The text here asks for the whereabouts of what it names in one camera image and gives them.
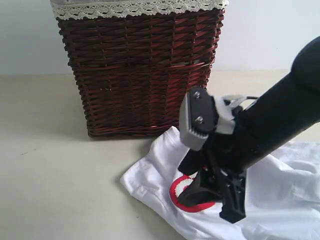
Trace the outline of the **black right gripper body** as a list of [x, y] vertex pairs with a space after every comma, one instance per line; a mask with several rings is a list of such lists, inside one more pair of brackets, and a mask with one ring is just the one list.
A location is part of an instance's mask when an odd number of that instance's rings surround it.
[[202, 106], [208, 133], [203, 148], [224, 171], [240, 174], [255, 164], [254, 119], [245, 101], [254, 96], [209, 96]]

